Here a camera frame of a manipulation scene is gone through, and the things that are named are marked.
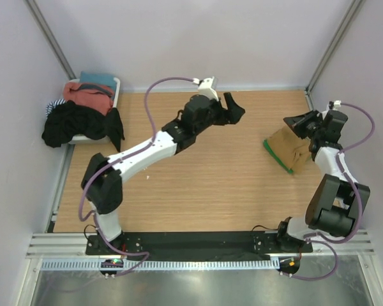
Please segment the tan tank top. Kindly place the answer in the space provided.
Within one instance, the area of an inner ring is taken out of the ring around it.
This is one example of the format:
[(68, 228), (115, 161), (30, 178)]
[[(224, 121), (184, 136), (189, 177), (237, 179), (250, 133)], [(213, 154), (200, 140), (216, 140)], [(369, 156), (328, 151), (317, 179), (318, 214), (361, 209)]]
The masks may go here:
[(310, 159), (309, 139), (297, 137), (289, 127), (285, 126), (274, 132), (267, 139), (269, 146), (277, 157), (294, 174), (300, 174)]

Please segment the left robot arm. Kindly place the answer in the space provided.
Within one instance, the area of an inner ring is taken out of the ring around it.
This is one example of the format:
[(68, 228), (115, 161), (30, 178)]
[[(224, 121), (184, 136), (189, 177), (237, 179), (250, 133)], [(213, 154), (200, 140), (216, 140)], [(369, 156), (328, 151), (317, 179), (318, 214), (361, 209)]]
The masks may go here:
[(81, 188), (93, 207), (96, 227), (102, 237), (100, 247), (107, 254), (115, 255), (123, 246), (117, 212), (123, 202), (123, 184), (152, 164), (184, 151), (207, 128), (237, 124), (245, 114), (244, 108), (234, 101), (231, 93), (226, 92), (223, 97), (225, 106), (219, 99), (194, 95), (176, 118), (150, 139), (109, 157), (95, 154), (91, 158)]

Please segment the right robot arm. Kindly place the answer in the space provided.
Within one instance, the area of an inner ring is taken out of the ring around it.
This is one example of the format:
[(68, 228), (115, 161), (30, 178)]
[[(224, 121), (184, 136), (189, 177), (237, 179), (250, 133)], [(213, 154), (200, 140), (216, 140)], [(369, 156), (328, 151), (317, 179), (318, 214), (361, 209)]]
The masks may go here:
[(360, 184), (346, 165), (339, 140), (347, 121), (347, 115), (338, 110), (314, 110), (284, 118), (296, 136), (310, 139), (312, 161), (323, 177), (304, 217), (288, 217), (279, 224), (274, 242), (280, 251), (302, 247), (313, 237), (342, 244), (358, 231), (370, 188)]

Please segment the green tank top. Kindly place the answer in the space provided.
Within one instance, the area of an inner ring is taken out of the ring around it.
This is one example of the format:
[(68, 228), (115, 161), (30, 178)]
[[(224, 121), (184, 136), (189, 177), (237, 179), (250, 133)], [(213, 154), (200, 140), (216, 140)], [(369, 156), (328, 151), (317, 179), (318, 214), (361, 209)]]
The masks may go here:
[(288, 168), (281, 160), (279, 157), (276, 156), (276, 154), (273, 152), (271, 147), (268, 144), (268, 141), (265, 139), (263, 142), (263, 147), (267, 150), (268, 154), (289, 174), (293, 174), (293, 170)]

